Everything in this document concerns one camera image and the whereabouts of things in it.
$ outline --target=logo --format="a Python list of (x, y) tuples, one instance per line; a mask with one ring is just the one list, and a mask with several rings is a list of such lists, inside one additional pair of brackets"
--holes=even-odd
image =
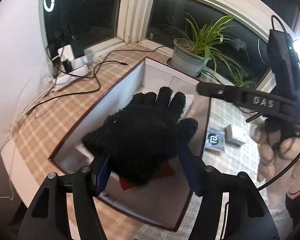
[(265, 98), (260, 99), (260, 97), (253, 98), (253, 104), (260, 106), (267, 106), (269, 108), (273, 107), (273, 100), (267, 101)]
[(208, 134), (208, 141), (211, 145), (217, 145), (219, 143), (218, 135), (216, 135), (214, 133), (209, 133)]

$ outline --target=white cord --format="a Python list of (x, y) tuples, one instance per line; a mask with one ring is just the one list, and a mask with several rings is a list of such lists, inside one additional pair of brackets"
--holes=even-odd
[[(2, 145), (0, 146), (0, 156), (1, 156), (1, 152), (4, 148), (4, 146), (8, 143), (8, 141), (11, 139), (11, 134), (13, 132), (13, 127), (14, 127), (14, 124), (15, 122), (19, 122), (20, 120), (22, 120), (25, 116), (26, 116), (26, 112), (27, 110), (29, 109), (29, 107), (26, 108), (25, 111), (23, 111), (22, 113), (22, 116), (21, 118), (16, 121), (16, 118), (17, 118), (17, 115), (18, 115), (18, 112), (19, 112), (19, 107), (20, 107), (20, 102), (21, 102), (21, 98), (24, 94), (24, 91), (27, 87), (27, 85), (29, 84), (29, 82), (32, 80), (32, 78), (39, 72), (41, 71), (44, 67), (46, 67), (48, 64), (50, 63), (50, 61), (45, 64), (42, 68), (40, 68), (37, 72), (35, 72), (30, 78), (29, 80), (26, 82), (26, 84), (23, 86), (19, 96), (18, 96), (18, 105), (17, 105), (17, 110), (14, 114), (14, 117), (12, 119), (12, 126), (11, 126), (11, 129), (10, 129), (10, 132), (8, 133), (7, 137), (5, 138), (4, 142), (2, 143)], [(47, 92), (48, 90), (45, 90), (43, 93), (41, 93), (39, 96), (37, 96), (30, 104), (30, 106), (32, 106), (34, 103), (36, 103), (38, 101), (38, 99), (42, 99), (42, 96)], [(0, 196), (0, 199), (2, 198), (8, 198), (10, 199), (11, 201), (14, 199), (14, 191), (13, 191), (13, 186), (12, 186), (12, 181), (11, 181), (11, 175), (12, 175), (12, 167), (13, 167), (13, 160), (14, 160), (14, 155), (15, 155), (15, 151), (16, 151), (16, 147), (17, 147), (17, 138), (18, 138), (18, 134), (19, 134), (19, 130), (20, 130), (20, 124), (18, 125), (18, 131), (16, 133), (16, 141), (15, 141), (15, 145), (14, 145), (14, 148), (13, 148), (13, 152), (12, 152), (12, 156), (11, 156), (11, 166), (10, 166), (10, 170), (8, 171), (8, 177), (9, 177), (9, 185), (10, 185), (10, 191), (11, 191), (11, 196)]]
[(260, 38), (259, 38), (259, 40), (258, 40), (258, 51), (259, 51), (259, 56), (260, 56), (260, 58), (261, 58), (263, 64), (265, 64), (265, 62), (263, 61), (263, 59), (262, 59), (262, 57), (261, 57), (261, 53), (260, 53)]

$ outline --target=spider plant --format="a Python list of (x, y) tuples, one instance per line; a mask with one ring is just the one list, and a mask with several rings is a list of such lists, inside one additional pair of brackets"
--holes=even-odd
[(230, 71), (231, 74), (231, 78), (234, 82), (234, 85), (236, 87), (244, 87), (244, 88), (249, 88), (250, 85), (249, 84), (255, 84), (255, 82), (253, 81), (244, 81), (243, 78), (245, 77), (244, 74), (242, 74), (242, 72), (237, 69), (236, 67), (233, 67), (232, 70)]
[[(209, 59), (213, 60), (214, 71), (217, 70), (217, 61), (216, 58), (219, 58), (222, 62), (226, 64), (229, 71), (231, 72), (231, 67), (229, 62), (235, 64), (238, 68), (241, 68), (240, 65), (233, 60), (232, 58), (223, 54), (220, 50), (216, 49), (214, 46), (222, 44), (225, 42), (237, 43), (231, 36), (225, 35), (227, 28), (233, 25), (225, 25), (230, 22), (233, 18), (231, 16), (223, 16), (214, 24), (207, 25), (205, 24), (202, 28), (199, 28), (197, 22), (194, 18), (189, 15), (190, 18), (185, 18), (187, 21), (185, 31), (180, 30), (174, 26), (169, 25), (172, 28), (177, 29), (189, 40), (188, 46), (183, 46), (185, 50), (191, 52), (195, 55), (204, 57), (203, 68), (206, 66)], [(187, 25), (190, 25), (192, 38), (187, 35)]]

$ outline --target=window frame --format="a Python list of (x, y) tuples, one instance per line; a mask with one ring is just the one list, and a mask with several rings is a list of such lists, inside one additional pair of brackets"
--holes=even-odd
[[(118, 9), (118, 20), (116, 26), (116, 37), (108, 39), (106, 41), (102, 41), (95, 45), (92, 45), (84, 50), (85, 56), (88, 58), (88, 62), (92, 62), (97, 57), (111, 51), (112, 49), (116, 49), (120, 46), (126, 44), (125, 41), (129, 42), (128, 26), (126, 23), (129, 22), (130, 18), (133, 16), (133, 10), (131, 10), (131, 5), (135, 4), (135, 0), (120, 0), (119, 9)], [(47, 33), (45, 29), (45, 22), (43, 16), (43, 0), (39, 0), (39, 18), (40, 18), (40, 29), (42, 34), (42, 42), (44, 47), (46, 48), (48, 45), (47, 41)]]
[[(269, 31), (272, 28), (271, 26), (271, 15), (276, 15), (282, 22), (287, 32), (292, 36), (292, 38), (300, 39), (300, 12), (298, 20), (296, 23), (295, 30), (292, 31), (291, 28), (277, 15), (269, 6), (267, 6), (261, 0), (196, 0), (212, 6), (228, 15), (231, 15), (233, 18), (243, 23), (254, 33), (256, 33), (261, 39), (265, 42), (268, 42)], [(132, 42), (141, 42), (145, 46), (149, 47), (158, 47), (160, 44), (149, 43), (146, 39), (146, 31), (149, 25), (152, 5), (154, 0), (137, 0), (137, 11), (133, 19), (133, 28), (131, 39), (128, 41)], [(281, 30), (279, 23), (274, 22), (276, 29)], [(172, 50), (163, 50), (161, 52), (172, 55)], [(275, 86), (275, 77), (272, 71), (270, 70), (260, 81), (257, 90), (270, 92)]]
[[(251, 29), (265, 42), (268, 42), (269, 30), (272, 28), (270, 20), (271, 15), (276, 15), (279, 19), (281, 19), (261, 0), (196, 1), (202, 2), (228, 15), (231, 15), (233, 18)], [(149, 25), (153, 3), (154, 0), (120, 0), (116, 37), (85, 49), (85, 54), (88, 57), (88, 61), (91, 62), (96, 57), (107, 53), (107, 51), (111, 51), (111, 49), (118, 48), (129, 42), (140, 42), (142, 45), (151, 49), (161, 46), (156, 42), (146, 39), (146, 32)], [(43, 18), (43, 0), (39, 0), (39, 10), (42, 40), (44, 46), (46, 47), (47, 38)], [(282, 22), (287, 32), (294, 40), (300, 39), (300, 12), (294, 31), (292, 31), (283, 20)], [(274, 25), (276, 29), (281, 29), (280, 25), (276, 21), (274, 22)], [(160, 48), (158, 51), (169, 56), (172, 56), (173, 53), (172, 49), (166, 47)], [(217, 78), (220, 79), (223, 84), (231, 84), (231, 82), (220, 75), (218, 75)], [(275, 85), (275, 77), (270, 70), (258, 84), (257, 90), (270, 92)]]

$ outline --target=black sticker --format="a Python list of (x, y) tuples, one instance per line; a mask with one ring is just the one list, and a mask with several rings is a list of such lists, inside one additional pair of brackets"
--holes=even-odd
[(208, 140), (211, 145), (217, 145), (219, 143), (219, 137), (215, 133), (209, 133)]

